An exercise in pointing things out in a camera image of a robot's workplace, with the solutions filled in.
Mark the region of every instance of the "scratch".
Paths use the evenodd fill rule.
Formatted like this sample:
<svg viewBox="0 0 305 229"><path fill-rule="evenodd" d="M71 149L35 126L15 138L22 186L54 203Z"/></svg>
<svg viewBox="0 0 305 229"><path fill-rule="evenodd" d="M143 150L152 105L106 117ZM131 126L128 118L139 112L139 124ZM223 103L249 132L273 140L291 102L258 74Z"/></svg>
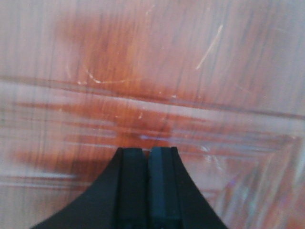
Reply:
<svg viewBox="0 0 305 229"><path fill-rule="evenodd" d="M108 83L126 83L126 82L131 82L131 81L137 81L137 80L142 80L143 78L137 78L137 79L127 79L127 80L115 80L115 81L100 81L94 78L94 76L89 72L88 69L86 69L86 73L89 75L90 79L92 79L95 83L98 84L108 84Z"/></svg>
<svg viewBox="0 0 305 229"><path fill-rule="evenodd" d="M83 85L83 84L84 84L84 85L86 85L86 84L87 84L87 82L86 82L86 81L83 81L83 82L81 82L81 81L77 81L77 84L78 84L78 85Z"/></svg>
<svg viewBox="0 0 305 229"><path fill-rule="evenodd" d="M207 146L201 146L201 150L204 151L204 152L209 152L210 148L207 147Z"/></svg>
<svg viewBox="0 0 305 229"><path fill-rule="evenodd" d="M251 91L249 91L249 90L247 90L247 89L241 87L239 84L236 84L235 86L236 86L238 89L240 89L241 91L243 91L243 92L246 92L246 93L249 93L249 94L254 94L254 92L251 92Z"/></svg>
<svg viewBox="0 0 305 229"><path fill-rule="evenodd" d="M207 49L207 51L205 52L205 54L203 55L202 59L200 60L199 64L197 65L196 67L196 70L198 70L201 65L203 64L203 62L205 61L205 59L207 58L207 56L210 54L210 52L213 50L214 46L216 45L216 43L218 42L219 38L220 38L220 35L223 31L223 27L224 25L221 24L219 27L218 27L218 31L217 31L217 34L216 36L214 37L212 43L210 44L209 48Z"/></svg>
<svg viewBox="0 0 305 229"><path fill-rule="evenodd" d="M155 7L155 4L153 4L147 11L146 11L146 15L150 14L153 10L153 8Z"/></svg>

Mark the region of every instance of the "black plastic object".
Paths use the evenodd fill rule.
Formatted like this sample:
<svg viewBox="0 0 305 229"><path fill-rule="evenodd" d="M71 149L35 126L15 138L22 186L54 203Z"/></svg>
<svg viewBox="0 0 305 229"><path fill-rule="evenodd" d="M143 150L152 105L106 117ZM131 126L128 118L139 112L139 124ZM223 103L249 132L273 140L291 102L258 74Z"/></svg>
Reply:
<svg viewBox="0 0 305 229"><path fill-rule="evenodd" d="M171 149L154 147L148 170L151 228L180 229L181 214Z"/></svg>
<svg viewBox="0 0 305 229"><path fill-rule="evenodd" d="M32 229L227 229L176 147L119 148L75 201Z"/></svg>

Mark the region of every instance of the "wood grain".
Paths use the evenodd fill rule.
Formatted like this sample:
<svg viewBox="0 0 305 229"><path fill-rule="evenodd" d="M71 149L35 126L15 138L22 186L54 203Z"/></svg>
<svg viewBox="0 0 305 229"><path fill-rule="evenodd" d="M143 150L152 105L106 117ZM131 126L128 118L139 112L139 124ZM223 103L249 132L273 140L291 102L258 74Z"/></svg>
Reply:
<svg viewBox="0 0 305 229"><path fill-rule="evenodd" d="M119 146L178 146L231 228L303 228L304 11L302 0L1 1L0 228L62 208Z"/></svg>

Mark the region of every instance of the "wooden surface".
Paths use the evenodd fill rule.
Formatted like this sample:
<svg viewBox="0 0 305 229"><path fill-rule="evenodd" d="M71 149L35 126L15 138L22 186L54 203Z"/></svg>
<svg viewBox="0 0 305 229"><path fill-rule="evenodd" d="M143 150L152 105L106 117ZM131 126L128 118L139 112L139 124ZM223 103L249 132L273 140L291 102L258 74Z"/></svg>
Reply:
<svg viewBox="0 0 305 229"><path fill-rule="evenodd" d="M230 228L305 228L305 2L0 2L0 228L119 146L178 146Z"/></svg>

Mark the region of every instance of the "reddish-brown stain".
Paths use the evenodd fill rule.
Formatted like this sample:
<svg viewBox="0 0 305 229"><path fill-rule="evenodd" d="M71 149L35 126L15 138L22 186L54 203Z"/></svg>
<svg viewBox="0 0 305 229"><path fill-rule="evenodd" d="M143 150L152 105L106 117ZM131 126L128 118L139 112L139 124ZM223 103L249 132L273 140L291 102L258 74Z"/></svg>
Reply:
<svg viewBox="0 0 305 229"><path fill-rule="evenodd" d="M115 149L177 146L229 228L305 226L305 2L0 2L0 228Z"/></svg>

